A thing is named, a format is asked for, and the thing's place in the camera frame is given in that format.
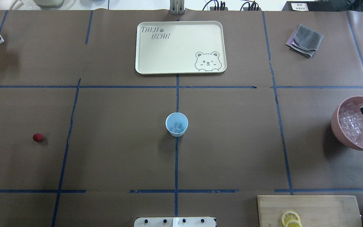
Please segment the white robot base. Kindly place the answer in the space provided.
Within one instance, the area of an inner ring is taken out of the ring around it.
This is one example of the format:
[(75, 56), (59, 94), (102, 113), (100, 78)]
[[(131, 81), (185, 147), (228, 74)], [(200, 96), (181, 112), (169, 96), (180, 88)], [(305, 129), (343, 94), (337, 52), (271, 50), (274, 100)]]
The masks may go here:
[(216, 227), (213, 217), (141, 217), (134, 227)]

